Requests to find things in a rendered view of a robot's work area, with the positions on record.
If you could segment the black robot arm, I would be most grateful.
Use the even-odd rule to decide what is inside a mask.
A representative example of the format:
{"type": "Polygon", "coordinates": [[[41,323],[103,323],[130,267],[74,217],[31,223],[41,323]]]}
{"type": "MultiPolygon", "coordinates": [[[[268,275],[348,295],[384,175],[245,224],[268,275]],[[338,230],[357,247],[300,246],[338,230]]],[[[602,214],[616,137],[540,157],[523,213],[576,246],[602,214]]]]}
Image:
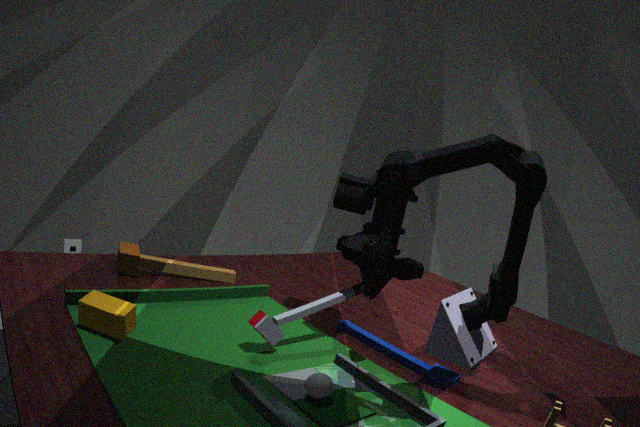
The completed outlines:
{"type": "MultiPolygon", "coordinates": [[[[547,184],[539,153],[495,134],[428,152],[396,151],[387,156],[371,180],[343,173],[333,200],[334,208],[366,215],[377,197],[372,218],[403,224],[408,201],[416,203],[419,199],[414,187],[432,176],[486,163],[493,164],[515,182],[516,200],[504,258],[499,264],[493,263],[488,292],[459,306],[468,331],[481,328],[489,320],[505,322],[510,306],[516,303],[519,268],[533,210],[547,184]]],[[[383,230],[377,229],[374,233],[369,227],[365,224],[361,232],[341,242],[345,260],[361,265],[385,256],[383,230]]]]}

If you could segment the blue long flat bar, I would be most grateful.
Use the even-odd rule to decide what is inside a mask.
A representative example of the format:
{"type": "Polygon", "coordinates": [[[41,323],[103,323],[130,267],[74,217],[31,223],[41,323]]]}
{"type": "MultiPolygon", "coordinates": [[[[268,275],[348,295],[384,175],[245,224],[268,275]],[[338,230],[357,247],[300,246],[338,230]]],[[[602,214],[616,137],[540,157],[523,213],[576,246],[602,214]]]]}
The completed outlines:
{"type": "Polygon", "coordinates": [[[339,328],[342,328],[344,331],[349,332],[358,339],[361,339],[363,342],[368,343],[369,346],[371,345],[372,347],[377,348],[377,350],[382,351],[383,353],[394,358],[395,360],[398,360],[398,362],[405,364],[413,370],[415,369],[415,371],[422,373],[423,375],[438,382],[439,384],[441,383],[441,385],[444,385],[447,388],[460,382],[461,375],[449,370],[448,368],[446,369],[439,364],[434,366],[428,365],[420,359],[417,359],[416,357],[414,358],[412,355],[409,355],[409,353],[406,353],[398,349],[397,347],[394,347],[392,344],[383,341],[377,336],[368,333],[365,329],[363,330],[362,328],[356,326],[352,322],[347,321],[346,319],[339,320],[337,326],[339,328]]]}

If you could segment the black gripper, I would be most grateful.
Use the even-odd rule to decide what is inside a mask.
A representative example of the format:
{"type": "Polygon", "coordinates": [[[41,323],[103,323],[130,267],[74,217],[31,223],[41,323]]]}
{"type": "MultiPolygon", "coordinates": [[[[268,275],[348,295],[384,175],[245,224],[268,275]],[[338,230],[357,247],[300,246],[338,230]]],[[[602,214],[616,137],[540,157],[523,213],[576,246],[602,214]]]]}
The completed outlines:
{"type": "Polygon", "coordinates": [[[421,262],[411,258],[394,258],[399,256],[397,249],[400,235],[404,235],[405,229],[402,224],[392,224],[375,220],[372,218],[370,231],[376,233],[377,229],[383,230],[385,234],[385,256],[377,257],[373,261],[365,261],[358,265],[362,274],[362,282],[373,278],[371,290],[363,292],[363,295],[374,299],[382,288],[393,278],[400,280],[413,280],[422,278],[424,267],[421,262]],[[383,259],[386,258],[386,259],[383,259]]]}

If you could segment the dark grey ball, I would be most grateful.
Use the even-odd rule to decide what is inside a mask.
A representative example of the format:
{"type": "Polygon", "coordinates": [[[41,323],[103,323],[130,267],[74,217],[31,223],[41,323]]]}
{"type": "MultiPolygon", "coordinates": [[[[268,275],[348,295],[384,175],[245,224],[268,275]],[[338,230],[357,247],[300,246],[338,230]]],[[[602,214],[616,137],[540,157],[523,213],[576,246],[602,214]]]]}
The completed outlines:
{"type": "Polygon", "coordinates": [[[313,373],[305,382],[305,389],[310,396],[321,399],[331,394],[333,382],[330,376],[323,373],[313,373]]]}

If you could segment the yellow rectangular block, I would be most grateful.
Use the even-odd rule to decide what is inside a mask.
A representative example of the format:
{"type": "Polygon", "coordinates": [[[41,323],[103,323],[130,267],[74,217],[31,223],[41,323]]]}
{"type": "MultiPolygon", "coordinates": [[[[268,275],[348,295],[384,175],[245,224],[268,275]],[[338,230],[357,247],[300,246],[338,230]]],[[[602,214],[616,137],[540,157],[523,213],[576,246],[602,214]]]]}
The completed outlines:
{"type": "Polygon", "coordinates": [[[78,300],[78,323],[119,340],[136,327],[136,304],[93,290],[78,300]]]}

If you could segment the green putting mat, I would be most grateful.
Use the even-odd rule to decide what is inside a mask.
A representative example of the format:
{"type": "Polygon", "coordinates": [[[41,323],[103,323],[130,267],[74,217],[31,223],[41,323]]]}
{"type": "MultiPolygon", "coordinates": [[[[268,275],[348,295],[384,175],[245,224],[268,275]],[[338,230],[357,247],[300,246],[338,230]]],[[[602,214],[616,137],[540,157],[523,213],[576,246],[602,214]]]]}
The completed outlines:
{"type": "Polygon", "coordinates": [[[444,427],[491,427],[302,318],[278,326],[286,336],[272,346],[248,322],[260,309],[272,321],[289,311],[268,296],[133,304],[136,327],[124,340],[79,324],[79,304],[66,304],[125,427],[274,427],[231,383],[231,371],[238,370],[257,391],[259,384],[259,393],[265,387],[270,400],[274,395],[291,409],[292,402],[263,376],[313,367],[321,373],[335,370],[336,383],[334,362],[340,353],[444,418],[444,427]],[[332,363],[333,369],[322,369],[332,363]]]}

